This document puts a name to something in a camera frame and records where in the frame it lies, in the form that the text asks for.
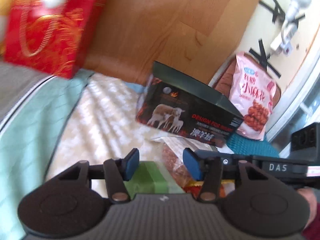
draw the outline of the red gift bag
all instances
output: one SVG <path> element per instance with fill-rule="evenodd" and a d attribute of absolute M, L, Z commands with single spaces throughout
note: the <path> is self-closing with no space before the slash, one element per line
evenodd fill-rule
<path fill-rule="evenodd" d="M 48 9 L 41 0 L 13 0 L 5 61 L 72 78 L 84 63 L 105 2 L 67 0 Z"/>

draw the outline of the blue gripper pad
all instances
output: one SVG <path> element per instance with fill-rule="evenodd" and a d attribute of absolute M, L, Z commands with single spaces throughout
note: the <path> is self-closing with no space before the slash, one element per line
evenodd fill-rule
<path fill-rule="evenodd" d="M 204 172 L 200 169 L 200 160 L 196 153 L 189 148 L 183 150 L 183 164 L 191 174 L 192 178 L 196 181 L 204 180 Z"/>
<path fill-rule="evenodd" d="M 122 160 L 122 168 L 124 170 L 123 180 L 129 181 L 139 166 L 140 154 L 137 148 L 134 148 Z"/>

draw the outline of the barcode label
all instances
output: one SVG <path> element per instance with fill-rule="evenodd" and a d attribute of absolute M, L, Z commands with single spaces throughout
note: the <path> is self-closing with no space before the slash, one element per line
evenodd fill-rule
<path fill-rule="evenodd" d="M 308 166 L 307 177 L 320 176 L 320 166 Z"/>

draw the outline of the plastic snack bag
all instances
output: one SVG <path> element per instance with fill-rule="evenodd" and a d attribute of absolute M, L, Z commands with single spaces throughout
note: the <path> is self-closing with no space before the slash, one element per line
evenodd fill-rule
<path fill-rule="evenodd" d="M 229 100 L 244 116 L 237 133 L 263 141 L 266 123 L 272 113 L 276 82 L 243 53 L 236 55 Z"/>

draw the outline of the wooden headboard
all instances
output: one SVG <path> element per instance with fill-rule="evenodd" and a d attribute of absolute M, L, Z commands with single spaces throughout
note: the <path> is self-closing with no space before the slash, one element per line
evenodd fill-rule
<path fill-rule="evenodd" d="M 208 83 L 259 0 L 108 0 L 85 67 L 144 84 L 154 60 Z"/>

